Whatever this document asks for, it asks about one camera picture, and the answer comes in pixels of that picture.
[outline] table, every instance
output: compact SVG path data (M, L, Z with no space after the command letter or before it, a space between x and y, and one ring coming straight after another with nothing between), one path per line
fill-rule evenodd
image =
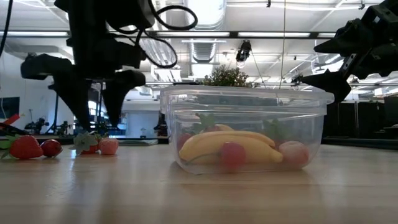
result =
M398 223L398 153L322 146L303 171L191 175L168 146L0 162L1 223Z

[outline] green strawberry leaves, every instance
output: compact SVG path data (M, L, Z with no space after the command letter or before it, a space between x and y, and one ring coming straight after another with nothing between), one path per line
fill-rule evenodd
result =
M200 124L193 125L193 128L196 133L199 133L200 131L206 128L213 127L214 125L216 125L216 119L214 117L214 114L204 115L196 113L195 115L200 118Z
M9 153L9 148L12 146L12 143L20 137L19 134L15 136L6 136L7 140L0 141L0 149L7 149L0 157L0 159L4 159L7 156L12 157Z
M278 119L274 119L271 122L263 120L262 124L264 126L264 134L275 141L288 140L293 137L289 128L279 122Z
M4 158L7 157L9 154L10 154L10 152L9 152L8 150L5 151L5 152L1 155L0 159L4 159Z
M83 151L89 151L90 146L98 145L94 135L90 135L87 131L83 134L79 133L73 139L73 146L69 149L76 149L76 155L80 155Z
M5 140L5 141L0 141L0 149L8 149L12 145L12 141L10 140Z

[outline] black cable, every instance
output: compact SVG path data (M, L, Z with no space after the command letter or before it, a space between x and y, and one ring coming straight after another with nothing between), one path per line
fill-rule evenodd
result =
M168 29L172 29L172 30L190 30L192 28L194 28L197 24L198 24L198 17L197 15L189 8L185 7L185 6L179 6L179 5L174 5L174 6L166 6L163 7L162 9L159 9L158 11L156 11L155 6L152 3L152 0L148 0L149 2L149 7L150 7L150 11L153 13L155 19L164 27L168 28ZM185 12L188 12L189 14L192 15L193 17L193 22L187 26L171 26L168 25L165 21L162 20L162 18L160 18L160 14L162 14L163 12L169 11L169 10L174 10L174 9L180 9L183 10ZM156 65L159 68L172 68L177 64L177 53L175 52L174 48L171 46L171 44L169 44L166 40L162 40L160 38L154 37L152 35L149 35L145 30L139 30L139 29L134 29L134 30L122 30L120 28L115 28L113 27L116 31L122 33L122 34L126 34L126 35L131 35L131 34L135 34L136 32L138 32L137 37L136 37L136 41L134 42L131 38L128 37L128 39L134 43L134 45L136 45L137 47L139 47L142 52L145 54L145 56L148 58L148 60L150 62L152 62L154 65ZM150 58L148 56L148 54L145 52L144 49L141 48L141 46L139 46L139 41L141 39L141 35L142 33L145 33L146 36L148 36L151 39L154 39L156 41L162 42L165 45L167 45L168 47L170 47L170 49L172 50L173 54L175 55L175 61L173 63L171 63L170 65L161 65L157 62L155 62L152 58Z
M8 34L8 28L10 26L11 11L12 11L13 3L14 3L14 0L9 0L9 2L8 2L6 25L4 26L4 32L2 33L2 39L1 39L1 44L0 44L0 58L2 55L2 51L4 50L4 46L6 45L6 39L7 39L7 34Z

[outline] potted plant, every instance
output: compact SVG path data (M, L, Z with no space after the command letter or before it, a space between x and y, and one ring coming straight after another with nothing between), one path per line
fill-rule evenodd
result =
M252 88L251 82L246 82L249 75L239 68L227 68L222 65L206 76L202 82L205 86L228 86ZM247 96L198 96L198 103L210 105L238 105L238 106L277 106L276 99L264 99Z

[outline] red object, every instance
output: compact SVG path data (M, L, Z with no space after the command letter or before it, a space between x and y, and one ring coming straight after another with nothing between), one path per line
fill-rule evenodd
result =
M308 147L301 142L288 141L279 146L284 155L284 162L294 165L305 165L309 160Z
M39 146L36 138L25 135L11 144L9 153L18 159L31 159L43 156L43 149Z
M99 142L99 149L101 155L115 155L119 147L119 141L117 139L102 139Z
M11 125L12 123L16 122L19 118L20 118L19 114L14 114L14 115L12 115L10 118L8 118L7 120L5 120L5 121L3 122L3 124Z
M61 144L54 139L43 142L40 147L43 149L43 155L46 157L55 157L63 150Z
M192 137L191 134L182 134L177 141L177 149L178 151L180 151L182 149L182 147L184 146L185 142L188 141L188 139L190 139Z
M234 171L246 162L246 151L235 142L226 142L221 147L221 164Z
M100 140L97 139L98 144L95 146L90 146L90 149L88 151L83 151L80 153L80 155L90 155L90 154L95 154L99 149L100 149Z

